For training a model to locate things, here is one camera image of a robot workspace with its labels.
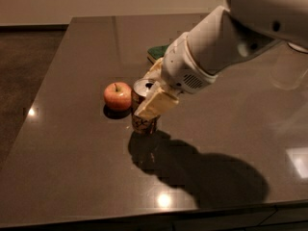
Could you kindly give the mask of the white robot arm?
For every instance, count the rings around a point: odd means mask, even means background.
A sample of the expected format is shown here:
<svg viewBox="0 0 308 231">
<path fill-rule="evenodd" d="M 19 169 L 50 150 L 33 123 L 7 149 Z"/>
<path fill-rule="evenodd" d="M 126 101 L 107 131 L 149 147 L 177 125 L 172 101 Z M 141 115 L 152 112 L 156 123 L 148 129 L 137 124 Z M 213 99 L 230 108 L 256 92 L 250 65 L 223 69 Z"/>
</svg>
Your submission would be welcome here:
<svg viewBox="0 0 308 231">
<path fill-rule="evenodd" d="M 213 84 L 226 67 L 249 61 L 280 41 L 308 49 L 308 0 L 226 0 L 169 45 L 144 75 L 152 80 L 134 115 L 149 120 L 172 109 L 181 93 Z"/>
</svg>

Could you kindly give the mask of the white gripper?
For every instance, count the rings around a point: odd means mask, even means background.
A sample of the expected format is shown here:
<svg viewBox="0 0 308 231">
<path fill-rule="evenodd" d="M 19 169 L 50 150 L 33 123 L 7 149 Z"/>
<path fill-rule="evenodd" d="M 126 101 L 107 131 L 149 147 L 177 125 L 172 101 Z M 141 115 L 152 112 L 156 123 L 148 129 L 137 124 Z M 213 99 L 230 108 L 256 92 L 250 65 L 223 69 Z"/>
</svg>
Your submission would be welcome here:
<svg viewBox="0 0 308 231">
<path fill-rule="evenodd" d="M 161 76 L 172 88 L 189 94 L 201 91 L 217 79 L 216 75 L 210 75 L 194 61 L 188 45 L 188 33 L 183 33 L 167 48 L 163 58 L 158 59 L 144 74 L 144 79 L 156 82 L 134 111 L 135 116 L 150 120 L 179 103 L 173 90 L 165 89 L 165 86 L 158 82 Z"/>
</svg>

